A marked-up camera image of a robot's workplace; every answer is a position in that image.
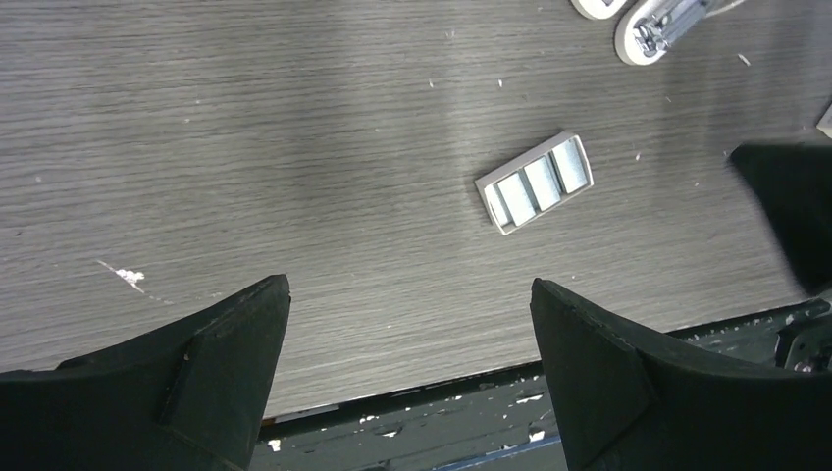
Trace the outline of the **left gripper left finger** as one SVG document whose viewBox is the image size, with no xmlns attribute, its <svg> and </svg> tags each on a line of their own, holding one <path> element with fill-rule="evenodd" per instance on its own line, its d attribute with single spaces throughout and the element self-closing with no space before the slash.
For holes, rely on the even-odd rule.
<svg viewBox="0 0 832 471">
<path fill-rule="evenodd" d="M 1 376 L 5 470 L 245 470 L 290 307 L 269 276 L 149 333 Z"/>
</svg>

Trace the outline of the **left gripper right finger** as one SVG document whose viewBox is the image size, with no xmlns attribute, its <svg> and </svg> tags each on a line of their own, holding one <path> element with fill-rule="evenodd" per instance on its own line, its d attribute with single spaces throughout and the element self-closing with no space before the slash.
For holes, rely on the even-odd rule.
<svg viewBox="0 0 832 471">
<path fill-rule="evenodd" d="M 827 470 L 831 306 L 816 298 L 744 316 L 774 335 L 769 360 L 704 348 L 555 283 L 531 315 L 571 470 Z"/>
</svg>

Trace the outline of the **beige white stapler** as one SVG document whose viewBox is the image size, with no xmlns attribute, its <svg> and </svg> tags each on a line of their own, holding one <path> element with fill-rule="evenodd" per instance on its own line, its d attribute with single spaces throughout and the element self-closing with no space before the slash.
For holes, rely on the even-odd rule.
<svg viewBox="0 0 832 471">
<path fill-rule="evenodd" d="M 570 3 L 584 18 L 600 21 L 614 17 L 628 0 L 570 0 Z"/>
</svg>

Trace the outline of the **white staple remover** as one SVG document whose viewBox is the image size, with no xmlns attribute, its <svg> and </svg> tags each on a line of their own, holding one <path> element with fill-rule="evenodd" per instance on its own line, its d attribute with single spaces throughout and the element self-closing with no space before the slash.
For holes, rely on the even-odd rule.
<svg viewBox="0 0 832 471">
<path fill-rule="evenodd" d="M 745 0 L 638 1 L 616 27 L 615 52 L 627 65 L 652 65 L 698 23 L 743 3 Z"/>
</svg>

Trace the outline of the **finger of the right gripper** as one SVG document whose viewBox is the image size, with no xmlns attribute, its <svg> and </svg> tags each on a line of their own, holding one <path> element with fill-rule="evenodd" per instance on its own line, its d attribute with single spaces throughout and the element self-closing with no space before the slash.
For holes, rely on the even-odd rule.
<svg viewBox="0 0 832 471">
<path fill-rule="evenodd" d="M 831 289 L 831 146 L 744 143 L 729 162 L 756 197 L 796 283 L 812 296 Z"/>
</svg>

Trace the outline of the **staple tray with staples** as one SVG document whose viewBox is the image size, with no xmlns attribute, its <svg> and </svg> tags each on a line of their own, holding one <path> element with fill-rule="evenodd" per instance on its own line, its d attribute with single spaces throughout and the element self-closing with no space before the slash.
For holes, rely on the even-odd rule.
<svg viewBox="0 0 832 471">
<path fill-rule="evenodd" d="M 581 137 L 562 131 L 475 180 L 493 225 L 504 236 L 594 186 Z"/>
</svg>

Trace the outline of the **white staple box sleeve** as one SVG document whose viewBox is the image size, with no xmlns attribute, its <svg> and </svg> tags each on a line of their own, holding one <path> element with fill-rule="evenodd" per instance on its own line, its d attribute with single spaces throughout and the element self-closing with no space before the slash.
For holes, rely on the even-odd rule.
<svg viewBox="0 0 832 471">
<path fill-rule="evenodd" d="M 827 110 L 821 115 L 815 127 L 825 136 L 832 138 L 832 105 L 829 105 Z"/>
</svg>

